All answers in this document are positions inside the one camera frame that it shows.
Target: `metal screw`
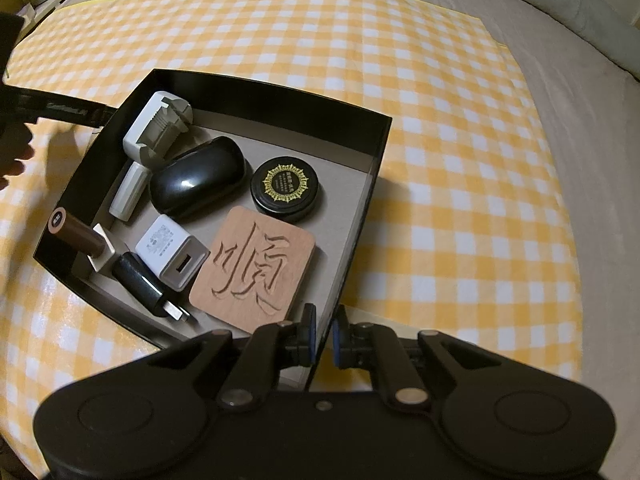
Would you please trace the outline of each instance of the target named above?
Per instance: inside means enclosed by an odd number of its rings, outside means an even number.
[[[402,388],[396,391],[396,400],[402,404],[422,404],[429,394],[420,388]]]
[[[320,412],[328,412],[332,407],[332,403],[328,400],[318,400],[318,402],[316,402],[316,410]]]
[[[233,390],[227,390],[220,396],[220,400],[228,406],[244,406],[254,400],[254,396],[247,390],[242,388],[235,388]]]

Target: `usb port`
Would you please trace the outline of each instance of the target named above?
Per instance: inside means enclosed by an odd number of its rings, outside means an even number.
[[[175,267],[175,270],[177,270],[178,272],[182,272],[184,270],[184,267],[186,267],[190,261],[191,261],[191,256],[187,254],[184,257],[184,260],[182,261],[182,263],[177,267]]]

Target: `checkered tablecloth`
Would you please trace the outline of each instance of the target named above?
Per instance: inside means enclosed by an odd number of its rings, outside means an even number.
[[[118,106],[154,67],[392,116],[343,301],[577,377],[567,212],[522,73],[480,20],[417,0],[102,0],[47,18],[15,49],[8,83]],[[37,404],[152,348],[31,259],[90,139],[52,121],[33,131],[36,158],[0,192],[0,430],[39,474]]]

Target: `gold circular pattern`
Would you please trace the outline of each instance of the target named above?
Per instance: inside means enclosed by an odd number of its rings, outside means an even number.
[[[273,177],[275,177],[281,171],[290,171],[300,181],[300,183],[298,184],[298,188],[294,192],[282,194],[273,189]],[[308,178],[305,176],[305,172],[300,170],[300,168],[296,168],[293,164],[287,164],[286,166],[279,164],[275,168],[267,172],[267,176],[262,181],[262,183],[264,184],[264,192],[271,198],[273,198],[274,200],[279,200],[281,202],[289,203],[297,198],[302,198],[303,191],[308,189],[308,187],[306,186],[307,180]]]

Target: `wooden block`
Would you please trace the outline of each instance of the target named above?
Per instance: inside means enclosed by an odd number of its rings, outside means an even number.
[[[304,229],[236,206],[216,234],[189,301],[250,333],[282,321],[315,246]]]

